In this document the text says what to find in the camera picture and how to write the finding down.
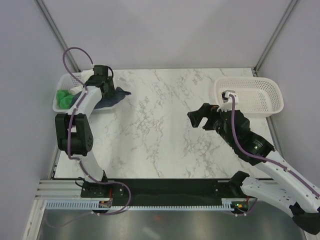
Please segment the dark blue towel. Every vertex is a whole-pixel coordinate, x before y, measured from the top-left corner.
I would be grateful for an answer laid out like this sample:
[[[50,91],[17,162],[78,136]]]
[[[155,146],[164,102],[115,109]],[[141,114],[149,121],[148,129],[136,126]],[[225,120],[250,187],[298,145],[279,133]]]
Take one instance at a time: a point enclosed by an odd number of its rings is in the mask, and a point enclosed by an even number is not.
[[[73,96],[67,111],[70,113],[83,96],[84,99],[81,101],[78,111],[81,108],[92,111],[109,110],[129,95],[131,95],[131,92],[125,91],[121,87],[116,87],[113,96],[103,96],[99,87],[88,86],[87,90],[83,89],[81,92]]]

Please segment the green towel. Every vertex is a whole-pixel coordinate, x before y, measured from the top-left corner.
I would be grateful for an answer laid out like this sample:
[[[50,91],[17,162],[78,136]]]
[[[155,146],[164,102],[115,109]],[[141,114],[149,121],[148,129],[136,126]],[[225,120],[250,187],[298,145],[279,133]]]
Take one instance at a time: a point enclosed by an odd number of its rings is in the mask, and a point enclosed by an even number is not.
[[[67,110],[71,107],[74,94],[68,92],[68,90],[57,90],[55,99],[60,109]]]

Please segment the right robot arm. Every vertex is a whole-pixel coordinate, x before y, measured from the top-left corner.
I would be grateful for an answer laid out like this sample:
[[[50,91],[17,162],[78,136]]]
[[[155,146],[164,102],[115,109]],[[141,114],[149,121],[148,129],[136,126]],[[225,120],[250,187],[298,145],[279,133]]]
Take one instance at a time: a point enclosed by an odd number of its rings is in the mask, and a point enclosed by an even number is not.
[[[192,127],[215,131],[243,161],[270,176],[280,189],[267,186],[249,174],[238,171],[228,185],[234,197],[243,194],[258,198],[288,214],[305,232],[320,232],[320,189],[296,171],[275,147],[251,131],[250,120],[240,110],[219,111],[218,105],[204,103],[187,113]]]

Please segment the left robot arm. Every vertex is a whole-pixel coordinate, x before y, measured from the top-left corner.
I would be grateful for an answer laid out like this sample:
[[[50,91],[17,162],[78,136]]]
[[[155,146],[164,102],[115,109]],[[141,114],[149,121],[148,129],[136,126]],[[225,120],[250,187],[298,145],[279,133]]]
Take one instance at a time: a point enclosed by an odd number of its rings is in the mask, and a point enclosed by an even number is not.
[[[94,137],[89,117],[102,99],[115,95],[113,70],[107,65],[95,65],[93,75],[83,84],[82,92],[65,113],[55,116],[57,146],[70,160],[77,162],[84,173],[84,179],[94,182],[92,191],[98,197],[105,197],[110,186],[105,171],[98,164],[93,153]]]

